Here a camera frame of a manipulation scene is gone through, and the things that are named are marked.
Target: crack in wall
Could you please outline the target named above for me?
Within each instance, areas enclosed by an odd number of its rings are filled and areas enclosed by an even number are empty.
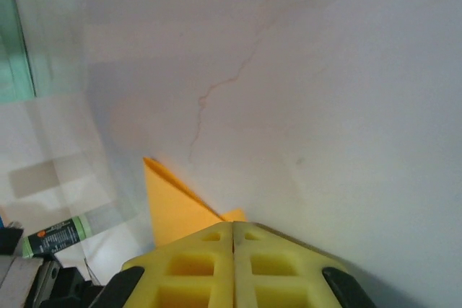
[[[260,42],[261,42],[261,38],[257,39],[257,41],[253,44],[252,52],[240,64],[236,75],[234,75],[233,77],[230,77],[229,79],[225,79],[224,81],[218,82],[216,84],[212,84],[207,89],[207,92],[198,99],[199,111],[197,113],[197,126],[196,126],[196,133],[194,135],[194,138],[193,138],[191,144],[189,145],[189,148],[190,148],[190,150],[189,150],[189,162],[192,162],[193,152],[194,152],[194,145],[196,144],[197,140],[199,139],[199,136],[201,135],[202,113],[204,112],[204,110],[205,110],[205,108],[207,106],[207,99],[214,92],[214,90],[217,90],[218,88],[220,88],[220,87],[222,87],[222,86],[224,86],[226,84],[231,84],[231,83],[237,82],[239,80],[240,75],[242,74],[245,67],[253,60],[253,57],[254,57],[257,49],[258,49],[258,45],[260,44]]]

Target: white wall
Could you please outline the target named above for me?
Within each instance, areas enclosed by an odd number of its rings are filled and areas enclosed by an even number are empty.
[[[82,0],[118,186],[141,156],[218,211],[357,266],[382,307],[460,307],[460,0]]]

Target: bottle label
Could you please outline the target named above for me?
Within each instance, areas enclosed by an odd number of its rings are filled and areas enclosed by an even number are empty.
[[[28,237],[30,248],[34,254],[54,254],[83,240],[79,228],[81,227],[76,218],[62,221],[36,234],[31,234]]]

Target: orange paper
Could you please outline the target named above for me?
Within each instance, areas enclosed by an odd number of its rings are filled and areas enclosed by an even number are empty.
[[[144,172],[154,243],[158,247],[221,221],[247,220],[240,209],[220,216],[153,159],[144,158]]]

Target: bottle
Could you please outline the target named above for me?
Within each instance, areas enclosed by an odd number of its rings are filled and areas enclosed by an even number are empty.
[[[22,256],[54,254],[122,222],[122,213],[116,205],[107,203],[25,237]]]

